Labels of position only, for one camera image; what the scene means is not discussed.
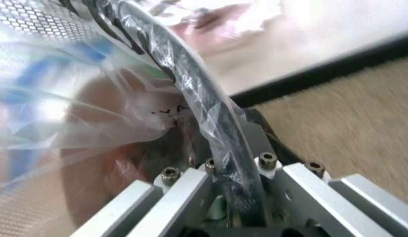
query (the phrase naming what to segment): screw head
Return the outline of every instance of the screw head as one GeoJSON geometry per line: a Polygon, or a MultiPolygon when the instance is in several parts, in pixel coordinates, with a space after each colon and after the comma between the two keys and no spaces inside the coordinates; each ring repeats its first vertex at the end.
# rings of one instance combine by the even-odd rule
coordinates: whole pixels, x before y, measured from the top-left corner
{"type": "Polygon", "coordinates": [[[181,172],[178,168],[169,166],[164,168],[161,172],[161,179],[163,184],[167,186],[172,186],[181,176],[181,172]]]}
{"type": "Polygon", "coordinates": [[[325,167],[316,161],[306,161],[305,162],[305,167],[312,171],[316,176],[322,178],[325,173],[325,167]]]}
{"type": "Polygon", "coordinates": [[[263,169],[274,169],[277,164],[277,156],[271,152],[263,152],[260,154],[258,161],[263,169]]]}
{"type": "Polygon", "coordinates": [[[214,159],[208,158],[205,161],[205,170],[209,174],[215,174],[216,173],[216,167],[214,166],[214,159]]]}

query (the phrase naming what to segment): mesh pattern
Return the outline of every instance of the mesh pattern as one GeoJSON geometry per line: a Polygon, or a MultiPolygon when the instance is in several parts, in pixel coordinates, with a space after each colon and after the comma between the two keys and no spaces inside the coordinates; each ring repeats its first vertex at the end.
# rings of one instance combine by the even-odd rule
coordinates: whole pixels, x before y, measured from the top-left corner
{"type": "Polygon", "coordinates": [[[0,21],[28,35],[64,41],[85,41],[98,34],[76,15],[51,0],[0,0],[0,21]]]}

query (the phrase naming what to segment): metal frame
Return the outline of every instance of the metal frame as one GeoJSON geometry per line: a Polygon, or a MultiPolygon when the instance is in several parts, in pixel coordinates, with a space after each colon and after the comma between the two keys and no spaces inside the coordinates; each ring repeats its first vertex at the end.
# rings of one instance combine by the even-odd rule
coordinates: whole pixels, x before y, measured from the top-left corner
{"type": "Polygon", "coordinates": [[[177,236],[184,226],[196,225],[205,217],[214,197],[211,177],[189,168],[128,237],[177,236]]]}
{"type": "Polygon", "coordinates": [[[329,185],[394,236],[408,237],[408,205],[360,174],[329,185]]]}
{"type": "Polygon", "coordinates": [[[264,183],[286,223],[314,220],[331,236],[391,236],[301,163],[277,170],[264,183]]]}
{"type": "Polygon", "coordinates": [[[71,236],[124,236],[162,196],[161,188],[137,180],[71,236]]]}

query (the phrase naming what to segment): clear plastic wrap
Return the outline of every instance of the clear plastic wrap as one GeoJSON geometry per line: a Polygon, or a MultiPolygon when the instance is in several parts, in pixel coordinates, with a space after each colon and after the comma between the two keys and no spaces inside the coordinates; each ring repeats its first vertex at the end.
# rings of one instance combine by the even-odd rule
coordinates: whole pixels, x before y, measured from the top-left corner
{"type": "Polygon", "coordinates": [[[173,81],[57,1],[0,0],[0,236],[67,236],[136,179],[194,165],[173,81]]]}
{"type": "Polygon", "coordinates": [[[0,235],[67,236],[135,179],[197,164],[199,129],[229,216],[269,222],[241,111],[186,48],[132,1],[0,0],[0,235]]]}
{"type": "Polygon", "coordinates": [[[281,13],[279,0],[136,0],[201,54],[225,50],[262,32],[281,13]]]}

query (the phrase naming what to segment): carpet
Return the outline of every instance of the carpet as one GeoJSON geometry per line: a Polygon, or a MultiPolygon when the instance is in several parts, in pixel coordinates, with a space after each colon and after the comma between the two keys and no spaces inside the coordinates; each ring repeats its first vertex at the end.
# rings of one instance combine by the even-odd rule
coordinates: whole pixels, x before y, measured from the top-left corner
{"type": "Polygon", "coordinates": [[[360,173],[408,204],[408,57],[257,105],[332,177],[360,173]]]}

